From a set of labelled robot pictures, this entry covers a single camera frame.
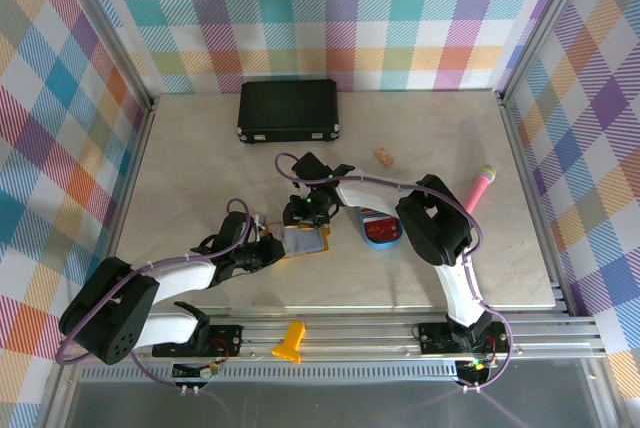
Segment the aluminium table side rail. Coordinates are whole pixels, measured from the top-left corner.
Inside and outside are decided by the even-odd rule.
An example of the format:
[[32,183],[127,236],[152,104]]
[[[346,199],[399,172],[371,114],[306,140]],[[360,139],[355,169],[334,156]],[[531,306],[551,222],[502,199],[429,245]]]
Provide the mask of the aluminium table side rail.
[[496,99],[550,281],[553,285],[558,287],[563,295],[563,301],[566,305],[565,311],[570,316],[575,316],[577,314],[575,300],[567,283],[559,255],[553,241],[552,232],[547,225],[537,185],[530,169],[525,148],[519,136],[516,123],[508,102],[504,101],[499,95],[496,96]]
[[145,115],[143,117],[143,123],[141,124],[141,129],[136,140],[131,163],[124,180],[121,202],[116,209],[114,215],[114,225],[108,238],[108,244],[105,252],[105,255],[107,257],[115,255],[117,253],[119,240],[124,229],[127,212],[132,200],[135,184],[151,134],[159,101],[160,96],[154,97],[151,102],[151,107],[145,112]]

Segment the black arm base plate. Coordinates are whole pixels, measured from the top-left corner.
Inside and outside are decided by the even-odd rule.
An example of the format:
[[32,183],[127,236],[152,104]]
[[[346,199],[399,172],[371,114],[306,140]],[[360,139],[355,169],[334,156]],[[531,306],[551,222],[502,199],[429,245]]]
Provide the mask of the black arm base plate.
[[229,358],[239,355],[242,346],[242,325],[208,325],[197,328],[185,343],[154,345],[156,358]]
[[506,354],[511,348],[506,327],[500,322],[462,327],[456,323],[419,323],[414,336],[422,355]]

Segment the yellow leather card holder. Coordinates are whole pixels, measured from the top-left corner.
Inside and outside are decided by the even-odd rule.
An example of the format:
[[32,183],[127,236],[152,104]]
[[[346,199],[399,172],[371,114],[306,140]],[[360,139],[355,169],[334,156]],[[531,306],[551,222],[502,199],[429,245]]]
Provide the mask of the yellow leather card holder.
[[285,227],[282,222],[279,222],[267,224],[265,232],[272,234],[283,244],[286,258],[325,252],[329,249],[330,228],[328,226]]

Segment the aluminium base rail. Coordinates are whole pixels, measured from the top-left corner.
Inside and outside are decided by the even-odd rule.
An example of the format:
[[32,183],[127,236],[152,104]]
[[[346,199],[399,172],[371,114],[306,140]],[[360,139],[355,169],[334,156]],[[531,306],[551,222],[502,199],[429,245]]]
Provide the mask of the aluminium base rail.
[[280,344],[292,321],[305,324],[300,345],[307,363],[329,361],[391,361],[409,359],[466,360],[507,356],[515,358],[601,357],[604,343],[590,318],[571,317],[564,312],[511,313],[503,323],[511,348],[506,354],[422,355],[414,336],[419,323],[442,323],[434,313],[212,313],[210,325],[242,325],[242,346],[233,360],[273,361],[273,348]]

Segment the small circuit board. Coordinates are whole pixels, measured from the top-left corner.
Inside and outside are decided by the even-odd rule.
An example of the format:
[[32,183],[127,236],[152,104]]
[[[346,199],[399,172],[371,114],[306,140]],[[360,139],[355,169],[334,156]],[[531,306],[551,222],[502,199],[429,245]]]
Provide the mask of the small circuit board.
[[180,380],[204,380],[217,376],[221,364],[213,361],[206,364],[174,363],[171,368],[172,377]]
[[491,370],[497,366],[497,358],[474,358],[470,361],[457,361],[457,384],[460,386],[481,385],[491,379]]

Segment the pink toy microphone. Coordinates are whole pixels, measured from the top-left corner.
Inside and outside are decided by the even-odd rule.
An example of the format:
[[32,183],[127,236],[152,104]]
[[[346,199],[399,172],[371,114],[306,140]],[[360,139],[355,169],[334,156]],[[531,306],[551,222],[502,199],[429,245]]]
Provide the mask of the pink toy microphone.
[[474,211],[484,192],[495,178],[496,170],[492,166],[485,165],[479,169],[464,203],[464,208],[468,213],[472,213]]

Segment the perforated metal strip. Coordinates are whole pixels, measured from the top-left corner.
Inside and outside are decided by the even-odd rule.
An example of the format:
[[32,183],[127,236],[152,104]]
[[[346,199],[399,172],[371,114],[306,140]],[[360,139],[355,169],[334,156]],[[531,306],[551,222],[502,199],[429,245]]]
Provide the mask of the perforated metal strip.
[[446,360],[418,360],[364,363],[232,363],[219,369],[217,376],[204,380],[174,379],[172,366],[156,365],[149,371],[156,377],[176,384],[240,381],[274,382],[378,382],[390,380],[456,381],[456,364]]

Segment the blue oval card tray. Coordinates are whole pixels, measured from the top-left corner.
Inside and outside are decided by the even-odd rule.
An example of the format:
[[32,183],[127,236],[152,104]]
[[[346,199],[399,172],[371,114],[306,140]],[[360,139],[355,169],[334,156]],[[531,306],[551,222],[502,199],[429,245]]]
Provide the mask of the blue oval card tray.
[[404,230],[403,230],[403,227],[401,225],[401,222],[400,222],[400,220],[398,218],[395,218],[398,221],[398,223],[400,225],[400,229],[401,229],[401,236],[397,241],[395,241],[394,243],[384,244],[384,245],[374,245],[371,242],[369,242],[365,238],[363,224],[366,221],[372,221],[372,220],[384,219],[384,218],[395,218],[395,217],[393,217],[391,215],[388,215],[388,214],[385,214],[385,213],[382,213],[382,212],[379,212],[379,211],[376,211],[376,210],[372,210],[370,208],[365,208],[365,207],[359,207],[358,208],[358,220],[359,220],[359,223],[360,223],[361,234],[363,236],[364,242],[370,248],[378,249],[378,250],[392,248],[392,247],[396,246],[401,241],[401,239],[403,237]]

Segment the aluminium frame post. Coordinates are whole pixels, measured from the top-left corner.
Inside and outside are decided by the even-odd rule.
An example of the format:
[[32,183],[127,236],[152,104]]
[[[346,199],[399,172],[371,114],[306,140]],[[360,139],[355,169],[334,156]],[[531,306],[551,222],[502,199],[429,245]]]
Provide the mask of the aluminium frame post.
[[537,0],[531,15],[536,15],[535,23],[528,22],[523,29],[523,41],[514,48],[517,57],[507,63],[495,94],[501,106],[506,107],[514,98],[520,85],[535,64],[546,38],[559,20],[569,0]]
[[146,112],[151,112],[154,109],[154,97],[145,87],[132,58],[117,34],[102,3],[100,0],[78,0],[78,2],[97,35],[104,43],[114,64],[120,70],[132,94]]

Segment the red VIP card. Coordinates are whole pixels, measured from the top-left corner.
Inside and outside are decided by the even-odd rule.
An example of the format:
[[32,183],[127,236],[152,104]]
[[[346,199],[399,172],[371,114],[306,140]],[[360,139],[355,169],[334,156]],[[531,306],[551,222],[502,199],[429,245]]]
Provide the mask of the red VIP card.
[[363,226],[365,238],[374,245],[394,243],[401,236],[400,225],[395,218],[366,221]]

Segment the black hard case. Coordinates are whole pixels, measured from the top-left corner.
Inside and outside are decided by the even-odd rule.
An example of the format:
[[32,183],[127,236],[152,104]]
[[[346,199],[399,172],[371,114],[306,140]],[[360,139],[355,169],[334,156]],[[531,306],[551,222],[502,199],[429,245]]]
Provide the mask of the black hard case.
[[337,83],[329,79],[244,83],[237,135],[249,144],[338,139]]

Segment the grey metal sheet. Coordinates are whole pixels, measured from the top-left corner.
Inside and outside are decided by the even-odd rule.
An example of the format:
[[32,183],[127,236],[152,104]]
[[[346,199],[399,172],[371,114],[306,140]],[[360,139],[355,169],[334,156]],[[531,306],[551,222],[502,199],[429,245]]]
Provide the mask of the grey metal sheet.
[[601,428],[585,394],[531,388],[463,394],[439,383],[235,383],[214,395],[87,383],[65,428]]

